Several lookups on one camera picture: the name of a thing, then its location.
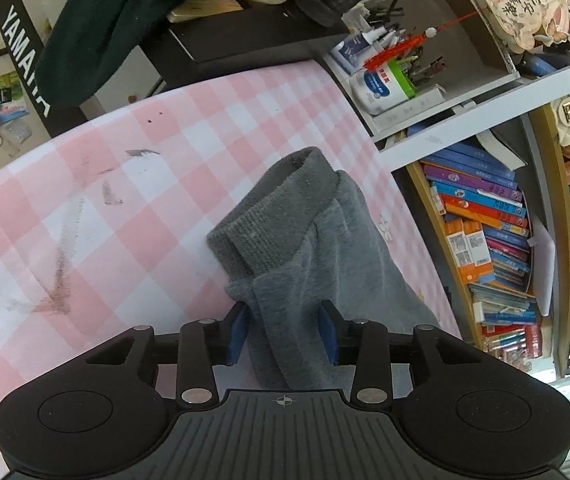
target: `table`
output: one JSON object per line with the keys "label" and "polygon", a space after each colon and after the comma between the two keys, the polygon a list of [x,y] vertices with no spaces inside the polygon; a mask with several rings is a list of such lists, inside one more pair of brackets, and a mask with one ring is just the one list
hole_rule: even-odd
{"label": "table", "polygon": [[[307,61],[160,94],[0,171],[0,400],[130,326],[166,333],[224,316],[227,277],[206,234],[271,164],[313,145],[359,184],[405,279],[460,336],[392,175]],[[246,354],[216,377],[222,390],[257,386]],[[170,369],[158,389],[171,396]]]}

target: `gray sock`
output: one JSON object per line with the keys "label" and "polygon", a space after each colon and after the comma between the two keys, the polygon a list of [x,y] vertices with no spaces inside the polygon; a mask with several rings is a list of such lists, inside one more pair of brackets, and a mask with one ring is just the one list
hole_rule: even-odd
{"label": "gray sock", "polygon": [[[331,366],[322,345],[321,300],[391,332],[438,324],[391,260],[356,183],[318,148],[276,163],[207,240],[231,278],[229,296],[254,315],[248,344],[265,388],[351,387],[353,370]],[[394,382],[397,396],[412,389],[406,368],[394,368]]]}

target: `purple book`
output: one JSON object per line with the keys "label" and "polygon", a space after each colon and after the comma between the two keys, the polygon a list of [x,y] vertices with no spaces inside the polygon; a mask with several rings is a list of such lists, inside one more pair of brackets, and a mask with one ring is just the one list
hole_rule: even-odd
{"label": "purple book", "polygon": [[498,184],[494,184],[493,182],[487,182],[481,178],[476,178],[474,176],[469,176],[463,173],[458,173],[453,170],[445,170],[444,168],[437,168],[436,166],[431,166],[429,164],[425,164],[422,167],[425,175],[432,176],[434,178],[441,178],[443,180],[447,180],[454,184],[462,184],[462,186],[469,186],[473,189],[482,189],[487,193],[494,193],[498,196],[503,196],[505,198],[509,198],[510,200],[515,200],[516,202],[520,202],[523,198],[523,193],[520,191],[516,191],[510,189],[508,187],[499,186]]}

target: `cartoon pig ornament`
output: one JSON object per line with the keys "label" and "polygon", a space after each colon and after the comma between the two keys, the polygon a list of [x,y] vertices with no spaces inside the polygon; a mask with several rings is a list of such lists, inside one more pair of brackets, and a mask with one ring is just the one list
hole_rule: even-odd
{"label": "cartoon pig ornament", "polygon": [[570,31],[570,0],[477,0],[494,31],[520,54],[536,39],[562,43]]}

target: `green lid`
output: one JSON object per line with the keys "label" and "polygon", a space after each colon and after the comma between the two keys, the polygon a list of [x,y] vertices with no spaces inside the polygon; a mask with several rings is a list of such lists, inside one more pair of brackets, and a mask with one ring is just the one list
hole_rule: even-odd
{"label": "green lid", "polygon": [[402,91],[407,96],[407,98],[411,99],[414,97],[416,95],[416,89],[412,82],[407,79],[404,73],[402,73],[402,70],[400,66],[398,66],[398,63],[396,63],[396,60],[391,60],[387,63],[387,66],[389,67],[389,70],[392,71],[392,74],[394,74],[394,79],[398,81],[398,84],[402,88]]}

